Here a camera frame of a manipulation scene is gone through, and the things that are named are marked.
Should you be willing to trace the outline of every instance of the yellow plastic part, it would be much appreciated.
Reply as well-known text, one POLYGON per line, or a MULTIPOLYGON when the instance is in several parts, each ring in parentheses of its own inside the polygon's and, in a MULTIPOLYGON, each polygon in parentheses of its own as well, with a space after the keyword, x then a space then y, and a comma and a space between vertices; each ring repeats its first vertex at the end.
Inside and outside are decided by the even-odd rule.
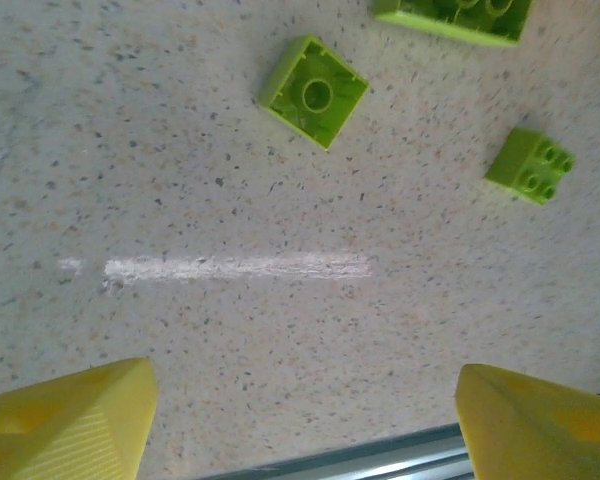
POLYGON ((0 395, 0 480, 134 479, 157 405, 133 358, 0 395))
POLYGON ((600 480, 600 396, 465 365, 456 407, 477 480, 600 480))

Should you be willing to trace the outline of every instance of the green toy brick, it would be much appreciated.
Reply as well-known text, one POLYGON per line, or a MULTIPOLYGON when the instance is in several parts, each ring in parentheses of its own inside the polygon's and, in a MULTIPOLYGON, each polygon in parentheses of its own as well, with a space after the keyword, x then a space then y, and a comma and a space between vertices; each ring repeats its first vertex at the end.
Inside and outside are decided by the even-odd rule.
POLYGON ((515 46, 533 0, 376 0, 377 20, 491 46, 515 46))
POLYGON ((317 37, 298 37, 260 91, 258 103, 328 150, 369 84, 317 37))
POLYGON ((485 178, 544 205, 574 166, 573 156, 542 133, 514 128, 485 178))

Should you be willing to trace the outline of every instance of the floor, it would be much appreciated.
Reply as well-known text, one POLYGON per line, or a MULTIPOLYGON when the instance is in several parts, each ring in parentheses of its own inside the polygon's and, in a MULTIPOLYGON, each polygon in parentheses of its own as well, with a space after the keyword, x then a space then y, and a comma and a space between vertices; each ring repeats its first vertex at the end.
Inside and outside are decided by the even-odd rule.
POLYGON ((600 391, 600 0, 518 48, 370 1, 0 0, 0 392, 132 356, 140 479, 455 421, 460 367, 600 391), (372 89, 329 153, 254 104, 315 33, 372 89), (544 207, 483 179, 508 132, 578 164, 544 207))

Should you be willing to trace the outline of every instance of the speckled floor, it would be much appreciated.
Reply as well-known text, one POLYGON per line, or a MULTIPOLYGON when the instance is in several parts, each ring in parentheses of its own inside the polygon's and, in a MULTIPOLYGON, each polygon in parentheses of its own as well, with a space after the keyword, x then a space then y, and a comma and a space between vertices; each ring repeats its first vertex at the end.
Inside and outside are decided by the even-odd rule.
POLYGON ((600 391, 600 0, 510 50, 369 3, 0 0, 0 392, 150 356, 185 479, 453 422, 466 362, 600 391), (253 102, 306 33, 373 87, 330 153, 253 102), (546 207, 482 179, 515 125, 546 207))

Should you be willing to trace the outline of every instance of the lime green brick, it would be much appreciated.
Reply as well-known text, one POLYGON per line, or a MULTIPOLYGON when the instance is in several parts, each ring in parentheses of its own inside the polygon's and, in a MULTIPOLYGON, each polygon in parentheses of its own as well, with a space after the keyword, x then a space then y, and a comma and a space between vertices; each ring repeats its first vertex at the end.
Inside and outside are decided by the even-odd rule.
POLYGON ((485 178, 544 205, 574 166, 573 156, 542 133, 514 128, 485 178))
POLYGON ((258 103, 328 150, 369 88, 317 37, 298 37, 279 60, 258 103))
POLYGON ((518 44, 533 0, 376 0, 377 20, 480 45, 518 44))

